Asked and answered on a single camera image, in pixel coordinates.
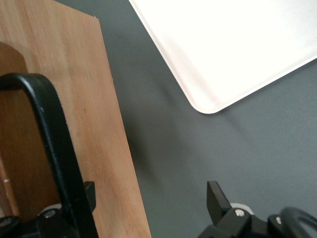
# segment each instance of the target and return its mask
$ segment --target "white plastic tray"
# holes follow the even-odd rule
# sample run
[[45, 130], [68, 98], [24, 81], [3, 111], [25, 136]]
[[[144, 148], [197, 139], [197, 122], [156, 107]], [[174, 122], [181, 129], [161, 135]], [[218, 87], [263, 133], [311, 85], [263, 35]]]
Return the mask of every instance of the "white plastic tray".
[[215, 113], [317, 58], [314, 0], [130, 0], [184, 91]]

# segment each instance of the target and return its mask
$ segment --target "black handle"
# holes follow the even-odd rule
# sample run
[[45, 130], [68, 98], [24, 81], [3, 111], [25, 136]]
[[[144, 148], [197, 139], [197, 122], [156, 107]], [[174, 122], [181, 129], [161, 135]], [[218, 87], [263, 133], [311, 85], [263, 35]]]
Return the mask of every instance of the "black handle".
[[31, 105], [60, 196], [63, 214], [80, 238], [97, 238], [97, 230], [71, 142], [64, 112], [51, 82], [40, 74], [7, 74], [1, 90], [22, 89]]

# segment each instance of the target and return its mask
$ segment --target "wooden board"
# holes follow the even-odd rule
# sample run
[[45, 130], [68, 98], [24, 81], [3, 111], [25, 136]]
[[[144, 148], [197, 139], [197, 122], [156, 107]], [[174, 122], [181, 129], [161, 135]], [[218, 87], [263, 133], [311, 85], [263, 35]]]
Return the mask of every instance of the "wooden board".
[[[40, 73], [61, 100], [84, 181], [96, 184], [99, 236], [151, 237], [99, 21], [51, 0], [0, 0], [0, 74]], [[0, 92], [0, 214], [58, 202], [22, 92]]]

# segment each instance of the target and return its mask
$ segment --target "black bracket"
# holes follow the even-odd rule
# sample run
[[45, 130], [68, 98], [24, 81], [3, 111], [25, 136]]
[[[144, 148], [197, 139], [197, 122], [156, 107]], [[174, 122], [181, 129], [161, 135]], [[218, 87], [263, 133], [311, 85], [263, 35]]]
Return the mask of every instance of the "black bracket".
[[267, 222], [241, 208], [232, 208], [216, 181], [207, 184], [207, 208], [213, 222], [199, 238], [311, 238], [303, 225], [317, 232], [317, 219], [293, 207]]
[[[16, 229], [12, 228], [20, 227], [18, 218], [3, 218], [0, 220], [0, 238], [24, 237], [23, 233], [28, 231], [35, 234], [28, 237], [98, 238], [92, 215], [96, 206], [94, 184], [89, 182], [84, 186], [64, 112], [53, 85], [40, 74], [7, 74], [0, 77], [1, 90], [23, 90], [27, 95], [59, 193], [61, 210], [46, 211], [34, 221]], [[60, 228], [65, 234], [45, 235], [48, 225], [51, 232]]]

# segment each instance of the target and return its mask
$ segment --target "black mount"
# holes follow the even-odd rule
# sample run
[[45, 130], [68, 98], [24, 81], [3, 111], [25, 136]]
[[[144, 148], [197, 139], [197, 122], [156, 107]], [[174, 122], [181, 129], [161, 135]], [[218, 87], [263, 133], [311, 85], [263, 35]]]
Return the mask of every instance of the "black mount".
[[267, 222], [244, 209], [232, 208], [216, 181], [207, 184], [207, 208], [213, 225], [199, 238], [311, 238], [303, 225], [317, 231], [317, 219], [308, 213], [288, 207]]

